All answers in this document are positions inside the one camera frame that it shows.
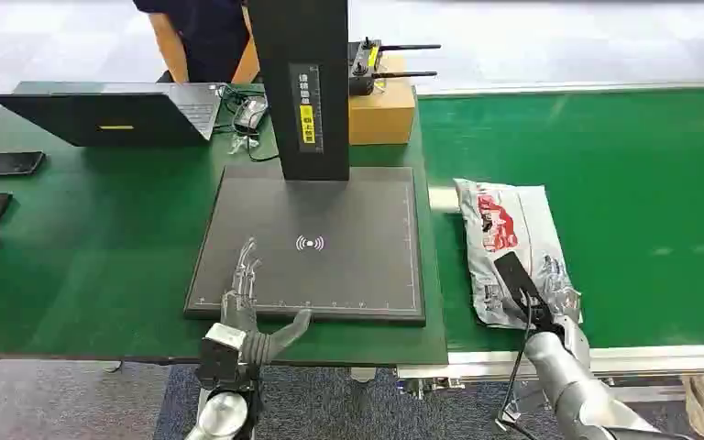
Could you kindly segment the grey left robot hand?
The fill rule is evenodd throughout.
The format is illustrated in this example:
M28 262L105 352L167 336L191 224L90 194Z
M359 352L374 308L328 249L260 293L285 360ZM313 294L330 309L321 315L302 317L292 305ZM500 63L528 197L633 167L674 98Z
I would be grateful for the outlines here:
M222 296L222 325L245 334L241 347L242 360L250 365L267 365L282 351L304 335L312 320L312 311L300 310L290 324L266 334L258 327L255 308L256 270L260 259L256 256L257 240L249 237L239 251L234 266L231 288Z

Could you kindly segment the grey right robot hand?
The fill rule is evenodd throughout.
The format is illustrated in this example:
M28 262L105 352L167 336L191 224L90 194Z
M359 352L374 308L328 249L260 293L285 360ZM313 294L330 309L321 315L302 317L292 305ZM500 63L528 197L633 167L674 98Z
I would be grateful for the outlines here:
M563 336L566 331L561 327L565 320L581 323L581 293L574 288L559 258L546 255L535 278L513 251L496 258L494 267L509 297L524 314L528 330Z

